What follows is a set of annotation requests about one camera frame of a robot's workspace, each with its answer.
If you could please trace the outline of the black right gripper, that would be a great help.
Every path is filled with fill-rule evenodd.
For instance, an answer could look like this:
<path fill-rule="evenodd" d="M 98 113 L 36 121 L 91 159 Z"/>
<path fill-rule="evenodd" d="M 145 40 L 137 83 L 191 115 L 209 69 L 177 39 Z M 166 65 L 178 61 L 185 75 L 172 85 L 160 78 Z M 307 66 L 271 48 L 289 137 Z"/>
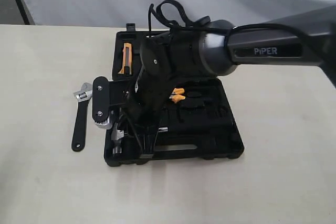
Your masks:
<path fill-rule="evenodd" d="M 128 88 L 124 114 L 137 129 L 140 159 L 151 159 L 159 131 L 160 115 L 168 96 L 168 74 L 140 71 Z"/>

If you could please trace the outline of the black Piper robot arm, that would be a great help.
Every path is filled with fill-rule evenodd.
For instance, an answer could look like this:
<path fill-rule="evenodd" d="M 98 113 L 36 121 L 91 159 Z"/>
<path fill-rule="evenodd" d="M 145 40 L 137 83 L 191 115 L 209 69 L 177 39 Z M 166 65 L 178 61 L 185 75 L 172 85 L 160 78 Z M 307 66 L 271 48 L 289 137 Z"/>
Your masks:
<path fill-rule="evenodd" d="M 141 159 L 153 157 L 163 106 L 185 82 L 226 76 L 240 65 L 283 65 L 319 67 L 335 83 L 334 6 L 242 26 L 209 17 L 180 26 L 154 6 L 150 15 L 168 31 L 142 40 L 142 66 L 125 106 Z"/>

